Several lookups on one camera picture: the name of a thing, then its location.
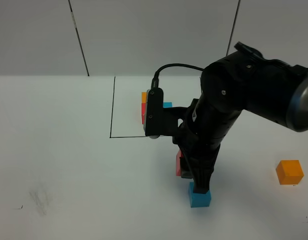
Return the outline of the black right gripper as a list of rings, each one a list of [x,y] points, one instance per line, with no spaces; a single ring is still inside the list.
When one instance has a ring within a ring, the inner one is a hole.
[[[181,178],[193,178],[194,193],[206,194],[209,191],[221,141],[240,114],[239,110],[221,112],[205,98],[192,101],[179,127],[181,135],[174,136],[173,143],[183,154],[180,157]]]

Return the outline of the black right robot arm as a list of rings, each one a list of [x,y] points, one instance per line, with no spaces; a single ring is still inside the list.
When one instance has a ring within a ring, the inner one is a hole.
[[[236,51],[207,66],[201,74],[201,96],[194,100],[173,138],[194,181],[205,194],[221,141],[247,110],[296,132],[308,130],[308,67],[265,59],[241,42]]]

